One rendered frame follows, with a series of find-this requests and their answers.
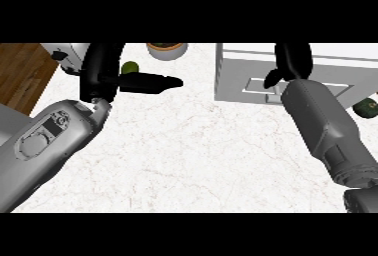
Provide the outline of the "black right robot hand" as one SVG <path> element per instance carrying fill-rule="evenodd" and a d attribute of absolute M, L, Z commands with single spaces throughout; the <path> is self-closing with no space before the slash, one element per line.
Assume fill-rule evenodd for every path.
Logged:
<path fill-rule="evenodd" d="M 313 70 L 309 43 L 278 43 L 275 45 L 276 68 L 269 72 L 263 87 L 269 89 L 281 80 L 307 79 Z"/>

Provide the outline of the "white appliance with black parts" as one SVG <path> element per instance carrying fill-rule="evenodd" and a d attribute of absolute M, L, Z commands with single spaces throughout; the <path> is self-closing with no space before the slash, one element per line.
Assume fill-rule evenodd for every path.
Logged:
<path fill-rule="evenodd" d="M 52 59 L 59 63 L 64 72 L 80 75 L 89 43 L 41 43 Z"/>

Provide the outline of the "dark green round vegetable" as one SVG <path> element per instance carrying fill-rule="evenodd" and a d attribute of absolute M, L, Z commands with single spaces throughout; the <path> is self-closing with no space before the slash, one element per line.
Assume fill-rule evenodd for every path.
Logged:
<path fill-rule="evenodd" d="M 371 119 L 378 116 L 378 102 L 371 99 L 365 98 L 359 103 L 353 105 L 354 113 L 366 119 Z"/>

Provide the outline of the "grey plant pot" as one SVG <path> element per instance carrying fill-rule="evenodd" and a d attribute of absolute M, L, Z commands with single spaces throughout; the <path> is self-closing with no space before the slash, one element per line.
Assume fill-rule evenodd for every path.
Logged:
<path fill-rule="evenodd" d="M 186 43 L 176 43 L 167 47 L 157 46 L 154 43 L 146 44 L 151 56 L 161 61 L 173 61 L 183 56 L 188 50 Z"/>

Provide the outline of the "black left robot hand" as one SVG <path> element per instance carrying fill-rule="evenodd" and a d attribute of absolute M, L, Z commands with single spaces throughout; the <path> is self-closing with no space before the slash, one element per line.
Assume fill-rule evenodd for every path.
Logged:
<path fill-rule="evenodd" d="M 92 43 L 80 71 L 80 100 L 95 98 L 114 101 L 117 92 L 159 94 L 183 86 L 183 81 L 158 74 L 130 72 L 120 74 L 120 57 L 124 43 Z"/>

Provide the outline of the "green can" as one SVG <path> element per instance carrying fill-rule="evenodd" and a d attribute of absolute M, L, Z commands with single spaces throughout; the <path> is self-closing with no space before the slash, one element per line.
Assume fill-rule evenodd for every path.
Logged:
<path fill-rule="evenodd" d="M 134 61 L 127 61 L 121 67 L 121 73 L 128 74 L 139 71 L 139 64 Z"/>

